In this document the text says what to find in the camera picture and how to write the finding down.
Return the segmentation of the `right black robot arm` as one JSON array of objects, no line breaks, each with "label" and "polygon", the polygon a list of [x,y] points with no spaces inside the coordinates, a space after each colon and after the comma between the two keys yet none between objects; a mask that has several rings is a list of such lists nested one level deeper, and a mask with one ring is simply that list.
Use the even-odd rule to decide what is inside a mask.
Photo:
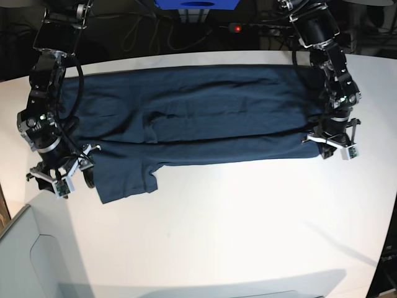
[{"label": "right black robot arm", "polygon": [[[33,47],[38,61],[29,75],[31,87],[26,108],[17,115],[20,136],[37,152],[41,162],[30,168],[28,181],[36,180],[39,189],[66,199],[74,192],[72,177],[80,170],[89,188],[94,188],[92,153],[99,145],[78,146],[72,139],[79,125],[76,112],[83,98],[84,75],[76,58],[76,48],[92,1],[45,1],[45,13]],[[62,119],[61,88],[68,61],[78,71],[78,93],[69,114]]]}]

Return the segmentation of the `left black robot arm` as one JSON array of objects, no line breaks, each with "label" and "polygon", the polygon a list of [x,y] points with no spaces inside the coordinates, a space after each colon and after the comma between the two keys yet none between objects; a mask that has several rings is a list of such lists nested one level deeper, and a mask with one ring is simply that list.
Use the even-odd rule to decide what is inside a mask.
[{"label": "left black robot arm", "polygon": [[343,160],[350,161],[359,155],[355,130],[360,120],[350,114],[359,103],[361,93],[347,69],[346,55],[335,41],[340,30],[325,1],[279,1],[281,18],[291,23],[298,41],[310,52],[312,67],[324,73],[325,108],[317,125],[305,142],[318,144],[324,159],[341,152]]}]

